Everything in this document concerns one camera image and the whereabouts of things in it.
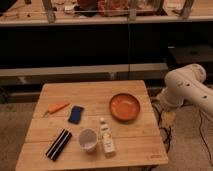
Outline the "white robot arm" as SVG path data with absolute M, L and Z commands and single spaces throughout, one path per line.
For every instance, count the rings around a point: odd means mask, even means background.
M 159 94 L 161 106 L 171 111 L 187 100 L 213 119 L 213 89 L 203 84 L 205 79 L 206 71 L 199 64 L 169 71 L 164 78 L 165 88 Z

